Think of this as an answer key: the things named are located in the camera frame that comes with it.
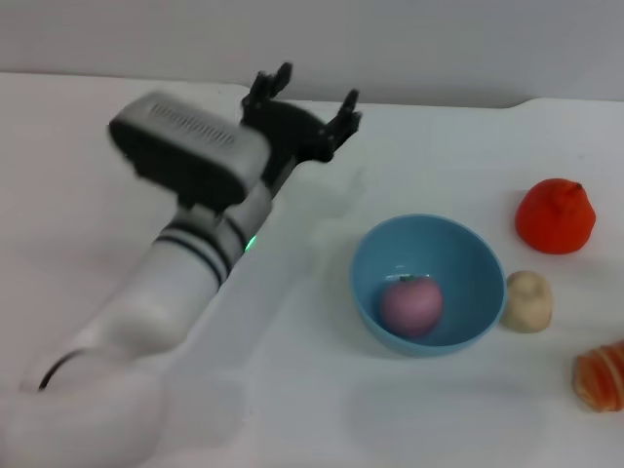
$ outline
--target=black stripe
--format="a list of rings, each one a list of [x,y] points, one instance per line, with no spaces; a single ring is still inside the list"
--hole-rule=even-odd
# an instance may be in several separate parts
[[[52,379],[54,374],[57,373],[57,371],[62,367],[63,364],[65,364],[67,361],[75,358],[76,356],[81,355],[84,352],[85,352],[84,349],[76,349],[75,351],[71,351],[70,353],[67,353],[62,358],[60,358],[50,368],[50,370],[48,370],[48,372],[44,375],[43,380],[41,380],[41,383],[39,384],[39,391],[43,392],[46,389],[46,387],[50,383],[50,380]]]
[[[224,216],[223,219],[225,219],[225,222],[227,222],[227,225],[230,226],[232,231],[234,231],[234,234],[236,234],[236,237],[238,237],[238,240],[241,243],[241,247],[243,248],[243,252],[244,252],[248,243],[245,233],[241,230],[240,227],[238,227],[238,224],[236,224],[236,222],[231,220],[229,217]]]
[[[188,234],[191,234],[195,237],[199,237],[201,240],[205,241],[218,254],[218,256],[223,261],[223,264],[225,265],[225,270],[227,270],[227,274],[228,275],[230,274],[230,272],[232,271],[232,262],[230,261],[229,256],[227,256],[227,253],[225,252],[225,250],[221,248],[221,245],[219,244],[218,240],[215,239],[208,232],[204,231],[203,229],[200,229],[197,226],[194,226],[193,224],[189,222],[184,222],[184,221],[172,221],[169,223],[169,225],[165,229],[163,229],[163,231],[167,229],[178,229],[180,231],[187,232]]]
[[[192,254],[197,255],[197,257],[204,263],[206,263],[206,266],[208,266],[213,271],[214,276],[218,281],[218,286],[221,287],[221,285],[223,284],[223,281],[221,280],[221,275],[218,274],[218,270],[216,269],[216,265],[213,263],[213,261],[192,244],[189,244],[182,239],[178,239],[178,237],[168,236],[166,234],[159,236],[154,242],[168,242],[170,244],[176,244],[177,246],[187,249]]]

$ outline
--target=green led light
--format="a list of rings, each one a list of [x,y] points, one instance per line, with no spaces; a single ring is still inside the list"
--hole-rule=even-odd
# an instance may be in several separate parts
[[[252,239],[249,241],[249,243],[245,247],[245,252],[248,251],[252,247],[253,244],[255,244],[255,236],[252,237]]]

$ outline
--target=blue bowl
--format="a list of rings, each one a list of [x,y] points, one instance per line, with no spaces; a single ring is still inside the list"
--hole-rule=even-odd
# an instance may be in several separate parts
[[[402,276],[429,276],[444,296],[438,325],[419,338],[403,338],[379,320],[384,290]],[[351,290],[367,328],[390,349],[437,356],[469,346],[500,319],[507,300],[505,273],[476,233],[429,214],[395,217],[362,240],[351,264]]]

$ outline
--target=pink ball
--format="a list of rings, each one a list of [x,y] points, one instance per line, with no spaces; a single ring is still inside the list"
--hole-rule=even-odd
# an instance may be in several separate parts
[[[416,338],[436,326],[443,307],[442,291],[435,280],[402,278],[383,294],[381,321],[394,334]]]

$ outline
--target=orange toy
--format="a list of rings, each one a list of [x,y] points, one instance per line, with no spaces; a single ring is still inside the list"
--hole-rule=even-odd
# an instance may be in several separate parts
[[[595,411],[624,408],[624,341],[576,358],[574,391]]]
[[[516,230],[545,254],[569,254],[589,240],[596,213],[585,189],[564,178],[542,180],[531,188],[516,212]]]

